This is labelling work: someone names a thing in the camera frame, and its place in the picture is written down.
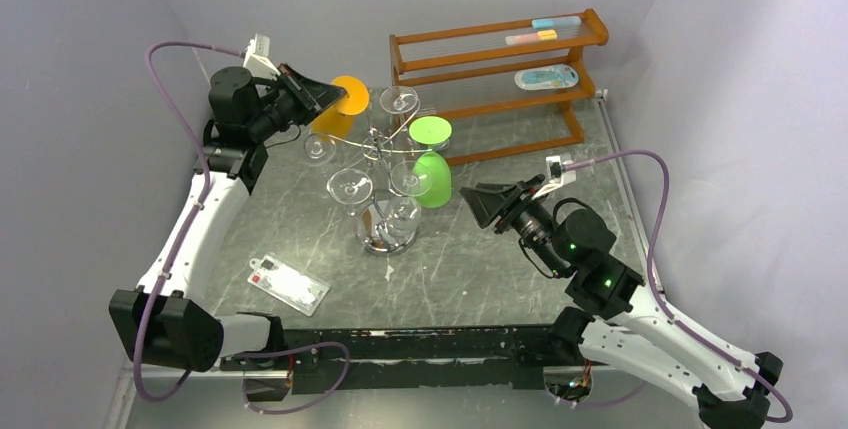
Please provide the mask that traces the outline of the orange plastic wine glass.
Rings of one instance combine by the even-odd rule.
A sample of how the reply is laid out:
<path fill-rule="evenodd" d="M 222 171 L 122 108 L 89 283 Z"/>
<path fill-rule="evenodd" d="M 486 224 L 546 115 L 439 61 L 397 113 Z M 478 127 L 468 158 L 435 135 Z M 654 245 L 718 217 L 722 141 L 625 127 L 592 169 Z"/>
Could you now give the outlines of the orange plastic wine glass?
<path fill-rule="evenodd" d="M 370 104 L 370 93 L 366 85 L 356 77 L 343 75 L 336 77 L 332 84 L 346 91 L 346 94 L 310 125 L 313 133 L 335 136 L 344 139 L 352 130 L 355 117 L 362 114 Z"/>

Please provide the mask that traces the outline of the green plastic wine glass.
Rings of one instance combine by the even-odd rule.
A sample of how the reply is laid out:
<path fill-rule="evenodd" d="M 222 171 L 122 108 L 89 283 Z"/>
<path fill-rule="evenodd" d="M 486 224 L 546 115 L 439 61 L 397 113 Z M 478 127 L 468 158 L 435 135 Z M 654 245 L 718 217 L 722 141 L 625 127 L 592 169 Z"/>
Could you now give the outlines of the green plastic wine glass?
<path fill-rule="evenodd" d="M 431 187 L 417 197 L 424 208 L 435 209 L 446 205 L 452 196 L 452 174 L 445 158 L 438 153 L 452 135 L 450 122 L 439 116 L 424 116 L 415 119 L 409 127 L 412 140 L 426 151 L 416 161 L 416 170 L 427 169 L 431 176 Z"/>

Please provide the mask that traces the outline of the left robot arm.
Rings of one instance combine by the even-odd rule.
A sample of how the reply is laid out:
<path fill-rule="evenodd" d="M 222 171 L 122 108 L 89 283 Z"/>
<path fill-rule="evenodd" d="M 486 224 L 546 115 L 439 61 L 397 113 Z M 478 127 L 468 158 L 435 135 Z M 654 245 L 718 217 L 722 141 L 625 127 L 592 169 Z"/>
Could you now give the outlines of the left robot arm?
<path fill-rule="evenodd" d="M 287 66 L 268 77 L 236 66 L 211 77 L 208 100 L 218 135 L 202 148 L 186 203 L 160 255 L 135 289 L 116 291 L 109 303 L 132 362 L 205 372 L 242 353 L 262 369 L 283 361 L 279 318 L 216 317 L 202 297 L 224 236 L 267 162 L 266 141 L 310 125 L 353 94 L 340 80 L 317 82 Z"/>

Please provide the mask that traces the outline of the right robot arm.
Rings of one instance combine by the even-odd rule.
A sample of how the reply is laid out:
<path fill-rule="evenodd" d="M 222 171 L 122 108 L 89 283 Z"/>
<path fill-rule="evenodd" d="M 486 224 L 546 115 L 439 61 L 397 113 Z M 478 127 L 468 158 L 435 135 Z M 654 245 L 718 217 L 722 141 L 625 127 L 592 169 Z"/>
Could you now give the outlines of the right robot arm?
<path fill-rule="evenodd" d="M 558 221 L 543 206 L 543 178 L 515 184 L 479 183 L 460 195 L 480 228 L 513 230 L 524 253 L 544 274 L 565 279 L 573 304 L 551 327 L 549 348 L 561 363 L 580 357 L 627 372 L 697 412 L 708 428 L 760 428 L 783 363 L 722 340 L 673 313 L 639 272 L 611 253 L 616 242 L 603 218 L 579 199 Z"/>

